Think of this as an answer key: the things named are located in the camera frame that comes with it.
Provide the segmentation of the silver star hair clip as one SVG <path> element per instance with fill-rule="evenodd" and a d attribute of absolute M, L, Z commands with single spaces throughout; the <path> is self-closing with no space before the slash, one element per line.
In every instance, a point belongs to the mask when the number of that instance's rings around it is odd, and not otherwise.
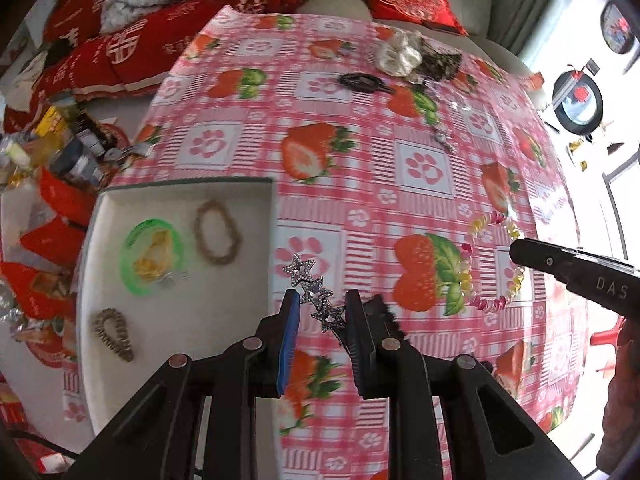
<path fill-rule="evenodd" d="M 290 278 L 291 286 L 302 292 L 300 302 L 311 304 L 311 317 L 321 325 L 322 332 L 344 330 L 345 307 L 332 304 L 333 292 L 324 286 L 321 275 L 313 276 L 314 259 L 303 259 L 293 254 L 291 261 L 282 266 L 282 271 Z"/>

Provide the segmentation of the green translucent bangle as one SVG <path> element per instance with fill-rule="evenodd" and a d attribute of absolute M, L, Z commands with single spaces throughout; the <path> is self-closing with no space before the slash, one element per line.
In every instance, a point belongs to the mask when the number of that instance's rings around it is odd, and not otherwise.
<path fill-rule="evenodd" d="M 149 296 L 186 273 L 186 251 L 176 228 L 152 218 L 138 223 L 119 251 L 122 284 L 136 296 Z"/>

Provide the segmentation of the black scalloped snap clip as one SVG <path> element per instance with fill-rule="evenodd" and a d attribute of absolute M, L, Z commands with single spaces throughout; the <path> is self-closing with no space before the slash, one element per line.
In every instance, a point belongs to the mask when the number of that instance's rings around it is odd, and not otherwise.
<path fill-rule="evenodd" d="M 387 338 L 393 338 L 398 341 L 406 339 L 406 334 L 402 331 L 396 316 L 381 295 L 376 295 L 367 300 L 363 304 L 363 312 L 375 346 L 382 344 L 382 341 Z"/>

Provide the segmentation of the silver rhinestone hair pin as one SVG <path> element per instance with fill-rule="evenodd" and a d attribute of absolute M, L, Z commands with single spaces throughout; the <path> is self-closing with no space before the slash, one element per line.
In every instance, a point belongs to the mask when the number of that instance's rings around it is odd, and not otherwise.
<path fill-rule="evenodd" d="M 456 154 L 457 147 L 451 142 L 448 129 L 442 124 L 432 125 L 434 140 L 448 153 Z"/>

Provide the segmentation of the white jewelry tray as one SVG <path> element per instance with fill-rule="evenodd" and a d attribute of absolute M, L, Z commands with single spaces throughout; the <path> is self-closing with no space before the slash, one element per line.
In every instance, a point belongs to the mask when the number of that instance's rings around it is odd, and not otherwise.
<path fill-rule="evenodd" d="M 82 250 L 77 344 L 82 391 L 100 432 L 170 356 L 223 352 L 272 308 L 277 187 L 270 179 L 136 184 L 103 192 Z M 122 284 L 119 251 L 140 222 L 180 233 L 186 273 L 149 296 Z"/>

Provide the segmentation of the pink strawberry tablecloth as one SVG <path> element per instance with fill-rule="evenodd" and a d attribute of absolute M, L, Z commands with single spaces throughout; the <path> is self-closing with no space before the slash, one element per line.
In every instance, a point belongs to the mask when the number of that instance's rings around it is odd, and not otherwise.
<path fill-rule="evenodd" d="M 421 352 L 491 362 L 544 430 L 572 410 L 587 339 L 582 301 L 519 269 L 518 235 L 576 242 L 552 143 L 518 81 L 473 55 L 457 81 L 359 93 L 390 29 L 326 15 L 221 9 L 168 73 L 145 115 L 149 156 L 110 188 L 201 179 L 277 187 L 271 301 L 293 254 L 314 259 L 338 304 L 382 295 Z M 444 125 L 457 147 L 433 138 Z"/>

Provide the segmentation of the dark blue bottle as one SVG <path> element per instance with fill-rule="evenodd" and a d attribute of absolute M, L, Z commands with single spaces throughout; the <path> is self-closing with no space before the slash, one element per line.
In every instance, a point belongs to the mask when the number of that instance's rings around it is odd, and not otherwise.
<path fill-rule="evenodd" d="M 96 156 L 81 140 L 71 140 L 49 162 L 49 171 L 68 183 L 98 188 L 104 173 Z"/>

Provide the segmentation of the black oval hair clip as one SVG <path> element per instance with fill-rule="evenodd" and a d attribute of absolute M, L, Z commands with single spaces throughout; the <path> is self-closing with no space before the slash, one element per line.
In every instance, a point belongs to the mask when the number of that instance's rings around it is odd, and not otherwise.
<path fill-rule="evenodd" d="M 372 94 L 384 92 L 393 96 L 396 91 L 381 78 L 366 73 L 348 73 L 338 77 L 338 83 L 352 91 Z"/>

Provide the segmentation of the dark patterned scrunchie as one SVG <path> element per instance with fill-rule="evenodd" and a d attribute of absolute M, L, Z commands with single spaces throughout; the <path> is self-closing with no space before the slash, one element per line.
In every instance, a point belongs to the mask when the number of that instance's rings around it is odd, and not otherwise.
<path fill-rule="evenodd" d="M 422 58 L 416 72 L 434 81 L 451 80 L 459 73 L 462 54 L 436 50 L 425 39 L 421 40 L 419 52 Z"/>

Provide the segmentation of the cream satin scrunchie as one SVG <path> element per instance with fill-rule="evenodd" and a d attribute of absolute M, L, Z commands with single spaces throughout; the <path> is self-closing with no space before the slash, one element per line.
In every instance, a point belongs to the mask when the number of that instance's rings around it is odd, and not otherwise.
<path fill-rule="evenodd" d="M 375 66 L 391 77 L 410 76 L 422 63 L 422 36 L 415 30 L 396 29 L 375 53 Z"/>

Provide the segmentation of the yellow snack package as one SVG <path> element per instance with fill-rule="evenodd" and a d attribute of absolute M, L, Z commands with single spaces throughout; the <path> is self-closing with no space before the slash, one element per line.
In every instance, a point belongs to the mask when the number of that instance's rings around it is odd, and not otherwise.
<path fill-rule="evenodd" d="M 54 106 L 50 106 L 34 130 L 35 140 L 30 147 L 32 154 L 48 154 L 62 150 L 72 140 L 73 133 L 65 117 Z"/>

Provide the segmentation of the red quilt with characters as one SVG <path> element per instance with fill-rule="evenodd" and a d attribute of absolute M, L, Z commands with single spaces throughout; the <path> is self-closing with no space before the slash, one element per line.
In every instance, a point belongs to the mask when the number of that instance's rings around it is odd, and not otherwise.
<path fill-rule="evenodd" d="M 46 65 L 24 104 L 9 103 L 6 133 L 32 128 L 54 96 L 79 101 L 135 96 L 157 89 L 196 34 L 224 6 L 245 13 L 292 13 L 307 0 L 169 0 L 154 3 L 127 24 L 106 30 L 103 18 L 115 0 L 58 0 L 43 29 L 43 42 L 66 42 Z"/>

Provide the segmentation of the round black wall mirror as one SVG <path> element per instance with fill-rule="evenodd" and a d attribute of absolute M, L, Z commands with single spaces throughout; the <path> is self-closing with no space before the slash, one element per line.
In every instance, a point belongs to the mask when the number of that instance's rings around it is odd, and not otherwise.
<path fill-rule="evenodd" d="M 552 107 L 560 125 L 591 141 L 603 118 L 603 98 L 596 82 L 585 73 L 562 73 L 553 86 Z"/>

